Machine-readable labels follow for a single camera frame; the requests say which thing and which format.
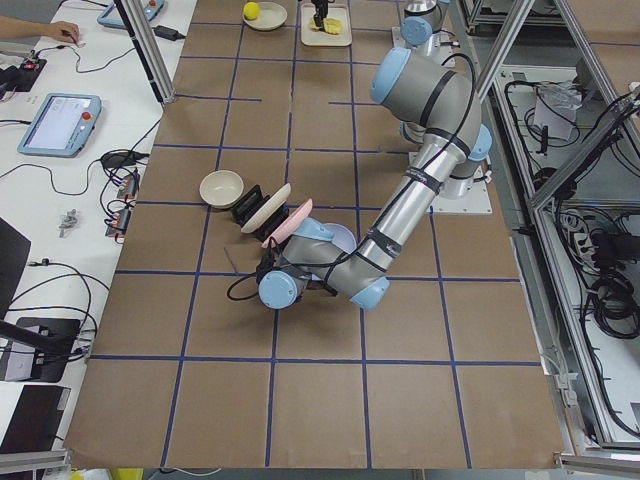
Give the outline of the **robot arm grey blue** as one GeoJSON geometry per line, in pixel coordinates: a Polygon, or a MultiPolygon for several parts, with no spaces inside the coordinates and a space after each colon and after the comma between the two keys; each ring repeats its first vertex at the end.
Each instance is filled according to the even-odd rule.
{"type": "Polygon", "coordinates": [[[403,245],[455,168],[471,158],[481,129],[474,77],[394,47],[377,69],[370,97],[399,120],[422,127],[422,146],[354,251],[334,245],[321,222],[302,221],[258,283],[259,298],[271,309],[294,304],[312,277],[359,308],[374,309],[390,286],[386,272],[403,245]]]}
{"type": "MultiPolygon", "coordinates": [[[[301,39],[307,46],[348,46],[350,20],[345,5],[311,1],[302,6],[301,39]]],[[[397,27],[391,29],[395,46],[437,48],[449,1],[406,1],[397,27]]]]}

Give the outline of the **person hand at desk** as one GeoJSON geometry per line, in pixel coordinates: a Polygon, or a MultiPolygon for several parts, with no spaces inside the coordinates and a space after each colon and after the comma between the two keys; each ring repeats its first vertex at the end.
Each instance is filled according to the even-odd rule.
{"type": "Polygon", "coordinates": [[[60,42],[76,43],[79,40],[80,31],[74,23],[57,21],[46,24],[43,35],[60,42]]]}

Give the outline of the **person forearm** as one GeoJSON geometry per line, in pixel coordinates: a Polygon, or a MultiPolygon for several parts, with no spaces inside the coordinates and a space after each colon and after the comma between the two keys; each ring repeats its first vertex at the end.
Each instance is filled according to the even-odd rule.
{"type": "Polygon", "coordinates": [[[0,37],[2,40],[47,36],[48,31],[48,24],[6,16],[0,17],[0,37]]]}

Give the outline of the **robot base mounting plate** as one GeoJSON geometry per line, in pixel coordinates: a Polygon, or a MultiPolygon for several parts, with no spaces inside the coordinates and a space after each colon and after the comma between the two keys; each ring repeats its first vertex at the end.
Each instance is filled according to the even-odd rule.
{"type": "Polygon", "coordinates": [[[389,214],[415,225],[422,214],[491,214],[484,183],[474,182],[476,162],[437,145],[409,154],[403,179],[387,204],[389,214]]]}

